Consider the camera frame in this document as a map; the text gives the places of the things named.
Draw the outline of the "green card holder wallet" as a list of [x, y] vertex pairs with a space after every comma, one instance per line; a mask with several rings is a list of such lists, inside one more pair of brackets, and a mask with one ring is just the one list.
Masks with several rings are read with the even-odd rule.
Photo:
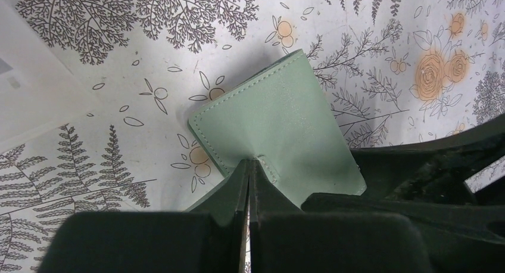
[[194, 111], [188, 126], [223, 176], [259, 160], [293, 204], [360, 195], [366, 182], [307, 56], [296, 50]]

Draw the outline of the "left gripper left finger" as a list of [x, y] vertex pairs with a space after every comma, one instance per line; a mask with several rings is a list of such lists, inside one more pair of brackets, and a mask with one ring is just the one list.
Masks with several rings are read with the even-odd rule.
[[80, 212], [39, 272], [242, 272], [250, 163], [185, 212]]

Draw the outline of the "white plastic card box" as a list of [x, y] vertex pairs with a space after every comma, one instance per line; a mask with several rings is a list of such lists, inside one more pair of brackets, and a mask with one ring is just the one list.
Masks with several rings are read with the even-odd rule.
[[1, 1], [1, 151], [85, 115], [99, 101]]

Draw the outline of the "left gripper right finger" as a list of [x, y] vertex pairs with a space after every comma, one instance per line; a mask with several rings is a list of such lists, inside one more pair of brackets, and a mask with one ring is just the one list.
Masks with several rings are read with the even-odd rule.
[[252, 272], [431, 272], [420, 233], [384, 212], [306, 213], [249, 162]]

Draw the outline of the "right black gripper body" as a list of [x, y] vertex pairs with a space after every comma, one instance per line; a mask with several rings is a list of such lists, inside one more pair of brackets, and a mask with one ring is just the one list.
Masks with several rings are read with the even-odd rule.
[[504, 272], [504, 206], [397, 201], [314, 193], [305, 212], [397, 213], [419, 230], [438, 272]]

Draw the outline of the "floral patterned table mat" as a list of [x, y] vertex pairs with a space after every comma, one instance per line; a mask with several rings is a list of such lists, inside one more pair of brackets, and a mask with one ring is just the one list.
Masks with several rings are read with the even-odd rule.
[[104, 99], [68, 125], [88, 190], [60, 189], [69, 136], [8, 151], [1, 265], [35, 272], [79, 209], [183, 208], [220, 177], [182, 110], [303, 49], [353, 148], [457, 135], [504, 111], [504, 0], [9, 0]]

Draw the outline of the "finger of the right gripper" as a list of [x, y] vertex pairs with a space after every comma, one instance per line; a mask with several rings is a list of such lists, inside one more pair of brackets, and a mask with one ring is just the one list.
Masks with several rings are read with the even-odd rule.
[[443, 203], [504, 156], [504, 115], [445, 138], [351, 154], [367, 184], [364, 197]]

